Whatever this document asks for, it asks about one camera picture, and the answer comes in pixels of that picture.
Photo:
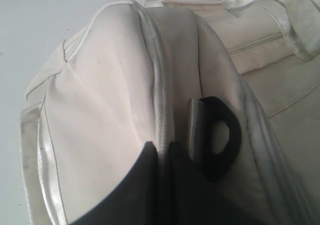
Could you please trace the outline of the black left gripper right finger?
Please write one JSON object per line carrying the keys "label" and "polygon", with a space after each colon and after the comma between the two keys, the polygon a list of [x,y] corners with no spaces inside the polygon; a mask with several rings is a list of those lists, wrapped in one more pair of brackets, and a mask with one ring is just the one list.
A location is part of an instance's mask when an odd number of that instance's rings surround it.
{"label": "black left gripper right finger", "polygon": [[180,142],[169,144],[173,225],[262,225],[214,190]]}

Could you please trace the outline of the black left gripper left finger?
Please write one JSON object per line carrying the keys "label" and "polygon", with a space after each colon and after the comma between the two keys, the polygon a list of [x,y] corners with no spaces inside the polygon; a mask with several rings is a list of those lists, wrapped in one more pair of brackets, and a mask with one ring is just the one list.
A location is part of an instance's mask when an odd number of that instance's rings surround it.
{"label": "black left gripper left finger", "polygon": [[75,225],[166,225],[168,165],[148,141],[122,181]]}

